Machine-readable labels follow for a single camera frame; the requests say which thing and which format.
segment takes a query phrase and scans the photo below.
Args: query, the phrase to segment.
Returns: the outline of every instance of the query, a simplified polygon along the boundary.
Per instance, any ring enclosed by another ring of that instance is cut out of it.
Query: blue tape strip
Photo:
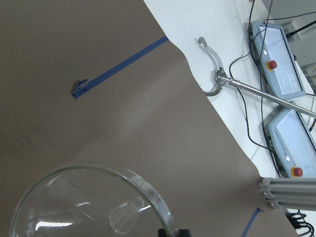
[[[246,226],[246,229],[244,230],[244,232],[242,233],[241,237],[246,237],[246,235],[248,234],[249,230],[250,230],[250,227],[252,226],[254,220],[256,219],[257,215],[259,214],[259,212],[263,211],[262,209],[260,208],[257,208],[255,210],[255,212],[252,214],[249,222],[248,222],[248,225]]]
[[[79,96],[85,94],[87,91],[91,90],[98,84],[102,83],[109,77],[113,76],[114,74],[118,73],[119,71],[123,70],[136,60],[140,59],[150,51],[154,50],[155,48],[159,47],[163,43],[167,42],[169,39],[167,36],[162,37],[161,39],[158,39],[156,42],[152,43],[151,45],[147,46],[146,48],[142,49],[138,53],[134,54],[133,56],[129,57],[128,59],[124,60],[120,64],[117,64],[115,67],[109,69],[107,72],[103,73],[102,75],[96,77],[93,80],[83,80],[80,81],[74,91],[71,92],[71,94],[75,97],[78,98]]]

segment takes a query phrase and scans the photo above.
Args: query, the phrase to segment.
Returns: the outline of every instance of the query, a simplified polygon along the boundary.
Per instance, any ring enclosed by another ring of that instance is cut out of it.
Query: transparent bowl
[[[10,237],[176,237],[158,192],[127,169],[85,164],[39,180],[21,198]]]

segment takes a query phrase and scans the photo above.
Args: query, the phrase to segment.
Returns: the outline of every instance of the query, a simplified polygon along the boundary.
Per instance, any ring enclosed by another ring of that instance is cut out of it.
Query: red button
[[[302,177],[303,176],[303,170],[300,167],[294,168],[293,169],[293,174],[296,177]]]
[[[277,68],[277,62],[275,60],[272,60],[271,62],[268,63],[268,68],[270,70]]]

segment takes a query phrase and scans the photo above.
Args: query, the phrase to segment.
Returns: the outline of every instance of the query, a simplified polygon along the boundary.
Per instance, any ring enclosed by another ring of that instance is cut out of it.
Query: power outlet
[[[282,25],[283,28],[284,28],[284,32],[285,34],[287,33],[290,33],[290,32],[293,32],[293,31],[296,31],[298,28],[296,27],[294,21],[291,21],[291,22],[288,22],[284,25]],[[289,43],[292,43],[292,42],[296,42],[298,40],[301,40],[302,39],[302,36],[301,34],[298,32],[296,33],[295,35],[293,35],[291,38],[288,38],[287,41]]]

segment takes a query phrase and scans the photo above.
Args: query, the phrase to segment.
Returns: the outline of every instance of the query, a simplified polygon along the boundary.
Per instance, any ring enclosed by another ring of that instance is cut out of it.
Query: emergency stop button
[[[293,167],[292,168],[292,175],[293,177],[302,177],[303,176],[303,170],[300,167]]]
[[[277,68],[277,62],[275,60],[272,60],[270,62],[267,62],[267,67],[270,71]]]

